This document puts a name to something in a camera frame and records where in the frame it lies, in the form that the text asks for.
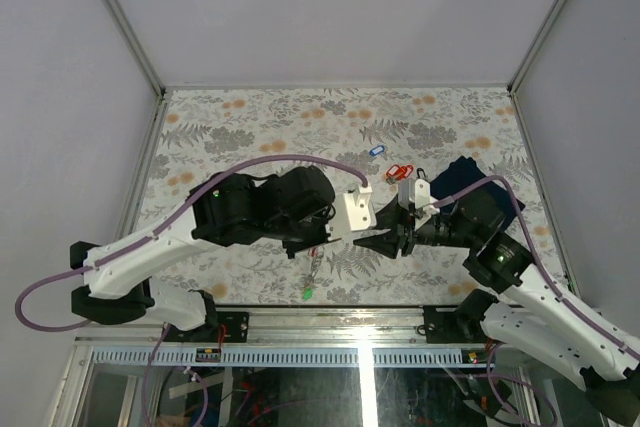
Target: table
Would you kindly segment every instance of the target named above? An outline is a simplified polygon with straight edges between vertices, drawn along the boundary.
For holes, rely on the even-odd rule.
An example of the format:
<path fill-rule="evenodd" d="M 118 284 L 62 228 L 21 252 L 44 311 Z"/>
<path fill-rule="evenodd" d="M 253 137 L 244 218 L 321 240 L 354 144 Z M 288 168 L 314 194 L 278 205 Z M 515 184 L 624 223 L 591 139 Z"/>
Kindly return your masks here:
<path fill-rule="evenodd" d="M 386 152 L 369 155 L 379 144 Z M 433 179 L 460 156 L 470 156 L 483 172 L 509 179 L 526 204 L 524 215 L 546 268 L 565 282 L 504 88 L 174 90 L 137 226 L 168 212 L 213 173 L 273 153 L 311 154 L 360 169 L 373 186 L 376 209 L 397 192 L 384 181 L 392 164 L 422 167 Z M 282 174 L 293 166 L 261 165 L 250 173 Z M 336 192 L 357 181 L 322 169 Z M 507 232 L 524 243 L 517 223 Z M 301 252 L 288 260 L 270 240 L 194 256 L 159 278 L 205 289 L 227 304 L 458 304 L 477 287 L 462 267 L 467 253 L 460 249 L 416 247 L 412 256 L 391 260 L 344 241 L 325 246 L 323 254 L 307 300 L 311 257 Z"/>

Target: folded cloth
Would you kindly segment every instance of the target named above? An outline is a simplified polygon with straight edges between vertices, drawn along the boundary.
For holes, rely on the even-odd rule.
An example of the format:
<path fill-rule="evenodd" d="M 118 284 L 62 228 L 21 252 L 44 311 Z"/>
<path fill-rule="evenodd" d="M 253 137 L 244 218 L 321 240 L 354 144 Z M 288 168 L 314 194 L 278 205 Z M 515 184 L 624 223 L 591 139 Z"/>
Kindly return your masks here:
<path fill-rule="evenodd" d="M 475 160 L 470 157 L 460 157 L 449 164 L 447 170 L 430 182 L 431 195 L 438 200 L 444 199 L 485 177 L 486 175 L 478 168 Z M 480 188 L 491 195 L 496 206 L 504 213 L 505 219 L 500 230 L 505 230 L 516 218 L 516 211 L 513 208 L 508 192 L 495 182 L 489 182 Z M 520 210 L 525 208 L 525 205 L 520 200 L 518 200 L 518 205 Z M 440 211 L 449 213 L 452 209 L 453 204 L 442 207 Z"/>

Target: white panel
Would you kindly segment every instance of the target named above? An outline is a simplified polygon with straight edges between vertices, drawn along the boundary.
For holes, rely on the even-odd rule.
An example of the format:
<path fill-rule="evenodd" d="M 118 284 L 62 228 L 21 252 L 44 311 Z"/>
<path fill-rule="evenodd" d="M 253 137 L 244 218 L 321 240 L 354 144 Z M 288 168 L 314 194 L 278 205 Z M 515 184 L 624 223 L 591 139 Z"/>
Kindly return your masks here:
<path fill-rule="evenodd" d="M 0 423 L 41 426 L 72 333 L 32 332 L 13 303 L 69 268 L 76 240 L 112 240 L 150 90 L 101 0 L 0 0 Z M 37 322 L 76 322 L 79 281 L 26 303 Z"/>
<path fill-rule="evenodd" d="M 518 94 L 578 286 L 640 334 L 640 0 L 570 0 Z"/>
<path fill-rule="evenodd" d="M 167 85 L 503 83 L 553 0 L 120 0 Z"/>

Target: floral tablecloth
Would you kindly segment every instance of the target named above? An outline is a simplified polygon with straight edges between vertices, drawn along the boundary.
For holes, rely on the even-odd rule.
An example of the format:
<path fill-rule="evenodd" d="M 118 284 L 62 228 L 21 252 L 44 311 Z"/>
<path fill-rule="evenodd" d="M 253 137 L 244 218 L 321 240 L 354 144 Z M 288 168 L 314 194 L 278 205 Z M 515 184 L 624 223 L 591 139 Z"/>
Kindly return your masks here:
<path fill-rule="evenodd" d="M 369 155 L 380 144 L 386 152 Z M 547 269 L 564 282 L 514 110 L 502 88 L 173 91 L 138 227 L 182 202 L 213 173 L 272 153 L 312 154 L 357 167 L 373 185 L 376 209 L 396 194 L 397 186 L 384 181 L 392 164 L 422 167 L 432 179 L 458 157 L 473 157 L 485 173 L 512 182 L 526 204 L 525 217 Z M 261 165 L 250 173 L 281 174 L 293 165 Z M 336 192 L 356 182 L 322 169 Z M 516 223 L 508 232 L 523 242 Z M 238 304 L 455 304 L 476 287 L 462 267 L 464 250 L 416 247 L 412 256 L 391 260 L 337 242 L 325 246 L 323 254 L 308 299 L 303 290 L 311 258 L 301 252 L 288 260 L 280 244 L 270 240 L 194 256 L 159 277 Z"/>

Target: white wall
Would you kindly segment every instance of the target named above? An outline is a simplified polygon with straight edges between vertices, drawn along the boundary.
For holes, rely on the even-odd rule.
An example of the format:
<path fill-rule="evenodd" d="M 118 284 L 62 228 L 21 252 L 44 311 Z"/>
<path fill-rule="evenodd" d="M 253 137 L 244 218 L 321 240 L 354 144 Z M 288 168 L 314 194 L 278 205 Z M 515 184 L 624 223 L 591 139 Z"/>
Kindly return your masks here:
<path fill-rule="evenodd" d="M 68 269 L 76 240 L 112 240 L 152 95 L 100 0 L 0 0 L 0 424 L 42 425 L 73 334 L 29 331 L 13 302 Z M 69 281 L 28 315 L 77 321 Z"/>
<path fill-rule="evenodd" d="M 587 301 L 640 334 L 640 0 L 570 0 L 518 98 Z"/>
<path fill-rule="evenodd" d="M 506 84 L 553 0 L 120 0 L 167 85 Z"/>

